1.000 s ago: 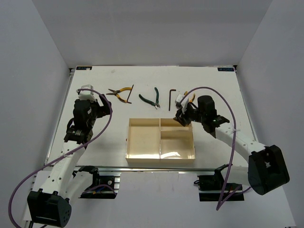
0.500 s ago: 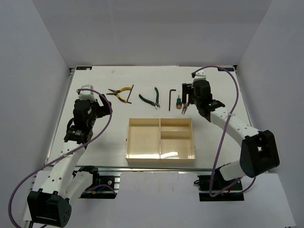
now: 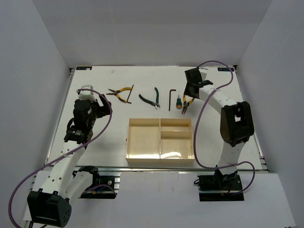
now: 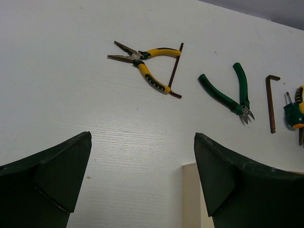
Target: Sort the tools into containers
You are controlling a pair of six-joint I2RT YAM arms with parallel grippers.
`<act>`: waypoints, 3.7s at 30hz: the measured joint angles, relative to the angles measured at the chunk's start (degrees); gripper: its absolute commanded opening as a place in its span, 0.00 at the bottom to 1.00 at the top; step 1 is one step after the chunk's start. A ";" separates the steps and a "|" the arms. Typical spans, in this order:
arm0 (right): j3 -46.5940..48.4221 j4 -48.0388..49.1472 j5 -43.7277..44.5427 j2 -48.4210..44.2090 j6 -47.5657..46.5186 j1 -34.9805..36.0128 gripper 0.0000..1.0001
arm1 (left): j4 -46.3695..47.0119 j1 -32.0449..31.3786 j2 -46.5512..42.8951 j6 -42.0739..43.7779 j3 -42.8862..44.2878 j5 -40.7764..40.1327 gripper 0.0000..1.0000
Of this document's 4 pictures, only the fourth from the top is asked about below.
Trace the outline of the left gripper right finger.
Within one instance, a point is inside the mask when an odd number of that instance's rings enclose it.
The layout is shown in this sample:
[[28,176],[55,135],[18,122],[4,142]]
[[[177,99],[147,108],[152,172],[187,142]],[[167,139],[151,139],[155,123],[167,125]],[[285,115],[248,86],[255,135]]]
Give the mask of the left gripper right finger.
[[304,176],[234,152],[202,133],[194,153],[208,216],[217,228],[301,228]]

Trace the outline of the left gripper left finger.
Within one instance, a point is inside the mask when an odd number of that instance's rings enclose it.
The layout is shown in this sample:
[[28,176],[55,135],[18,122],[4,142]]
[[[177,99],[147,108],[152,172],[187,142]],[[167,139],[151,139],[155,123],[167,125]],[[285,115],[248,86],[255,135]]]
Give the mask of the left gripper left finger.
[[0,167],[2,228],[65,228],[74,213],[92,148],[82,132]]

